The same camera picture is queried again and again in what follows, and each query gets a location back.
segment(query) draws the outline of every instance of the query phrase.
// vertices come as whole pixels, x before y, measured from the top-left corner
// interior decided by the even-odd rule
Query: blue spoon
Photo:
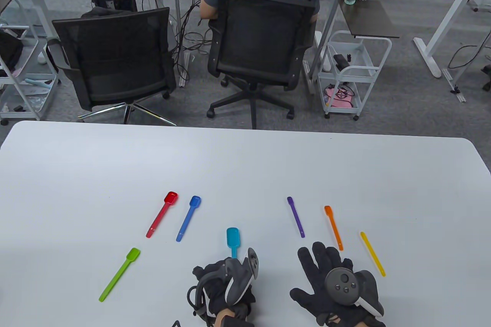
[[[237,227],[227,229],[227,245],[232,250],[232,258],[237,258],[237,248],[241,246],[241,237]]]
[[[189,225],[189,222],[191,221],[191,217],[193,216],[194,210],[199,207],[201,203],[201,198],[198,196],[193,196],[191,198],[191,201],[189,202],[189,211],[188,214],[186,215],[186,218],[184,219],[183,225],[181,226],[181,229],[179,230],[179,234],[177,234],[176,241],[179,243],[179,241],[182,240],[184,233],[186,232],[186,229]]]

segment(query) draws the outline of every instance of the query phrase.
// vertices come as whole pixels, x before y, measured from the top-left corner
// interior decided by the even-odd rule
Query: purple spoon
[[[288,201],[288,204],[292,208],[293,216],[295,217],[295,222],[297,223],[298,230],[300,231],[300,236],[302,236],[302,238],[305,238],[305,233],[303,232],[303,227],[302,224],[300,223],[300,218],[298,218],[297,210],[295,209],[295,204],[293,203],[293,198],[288,197],[286,200]]]

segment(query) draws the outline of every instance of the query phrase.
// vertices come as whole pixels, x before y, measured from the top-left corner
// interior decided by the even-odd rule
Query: chair base
[[[232,78],[228,75],[225,76],[225,78],[221,81],[221,85],[223,87],[227,87],[229,82],[242,89],[242,92],[232,94],[231,96],[226,97],[225,99],[221,99],[220,101],[216,101],[212,103],[210,105],[209,110],[206,113],[206,116],[208,118],[214,118],[215,108],[230,105],[231,103],[242,101],[244,99],[249,99],[250,116],[252,120],[253,129],[256,129],[256,125],[257,125],[256,100],[258,99],[261,101],[268,102],[272,105],[286,108],[288,110],[288,113],[286,115],[287,119],[293,120],[293,118],[295,117],[295,108],[293,107],[293,105],[290,105],[289,103],[286,103],[280,99],[276,99],[275,97],[272,97],[269,94],[265,94],[261,89],[257,88],[257,85],[250,85],[242,80]]]
[[[121,110],[122,108],[125,109],[124,111],[124,119],[123,119],[123,124],[128,124],[128,121],[130,120],[130,114],[135,111],[135,110],[139,110],[143,113],[146,113],[147,115],[150,115],[152,117],[155,117],[171,126],[177,126],[175,123],[171,122],[170,120],[167,120],[165,117],[162,117],[160,116],[159,114],[157,113],[154,113],[153,111],[150,111],[148,108],[145,108],[143,107],[142,105],[134,102],[134,103],[120,103],[120,104],[117,104],[117,105],[114,105],[114,106],[111,106],[111,107],[108,107],[108,108],[104,108],[103,110],[100,110],[100,111],[96,111],[96,112],[93,112],[93,113],[86,113],[84,115],[80,115],[78,118],[79,120],[81,120],[82,122],[84,122],[84,120],[88,117],[94,117],[94,116],[97,116],[97,115],[103,115],[104,113],[108,113],[110,111],[116,111],[116,110]]]

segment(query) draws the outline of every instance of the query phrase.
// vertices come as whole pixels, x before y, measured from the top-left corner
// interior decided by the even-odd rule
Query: green spoon
[[[101,296],[99,298],[99,301],[102,302],[102,301],[105,300],[105,298],[107,297],[107,295],[109,295],[109,293],[111,292],[111,290],[114,287],[114,285],[116,285],[116,283],[119,281],[119,279],[121,278],[121,276],[123,276],[123,273],[124,273],[124,271],[126,271],[126,268],[128,268],[128,266],[130,265],[130,263],[135,262],[135,260],[137,260],[137,258],[138,258],[139,255],[140,255],[140,251],[137,248],[132,248],[130,250],[130,252],[126,256],[125,262],[123,263],[123,265],[121,266],[121,268],[119,269],[119,271],[114,275],[114,277],[112,278],[112,280],[109,283],[109,285],[107,285],[107,287],[102,292],[102,294],[101,294]]]

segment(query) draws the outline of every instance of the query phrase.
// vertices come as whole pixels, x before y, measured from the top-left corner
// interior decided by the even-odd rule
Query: chrome chair base
[[[175,123],[171,122],[170,120],[167,120],[165,117],[162,117],[160,115],[158,115],[157,113],[154,113],[153,111],[150,111],[148,108],[145,108],[143,107],[142,105],[134,102],[134,103],[120,103],[120,104],[117,104],[117,105],[114,105],[114,106],[111,106],[111,107],[108,107],[108,108],[104,108],[103,110],[100,110],[100,111],[96,111],[96,112],[93,112],[93,113],[86,113],[84,115],[80,115],[78,118],[79,120],[81,121],[84,121],[86,118],[88,117],[94,117],[94,116],[97,116],[97,115],[102,115],[104,113],[108,113],[110,111],[116,111],[116,110],[121,110],[122,108],[125,109],[124,111],[124,120],[123,120],[123,124],[128,124],[128,121],[130,120],[130,114],[131,112],[135,111],[135,110],[138,110],[138,111],[141,111],[143,113],[146,113],[147,115],[150,115],[152,117],[155,117],[171,126],[177,126]]]

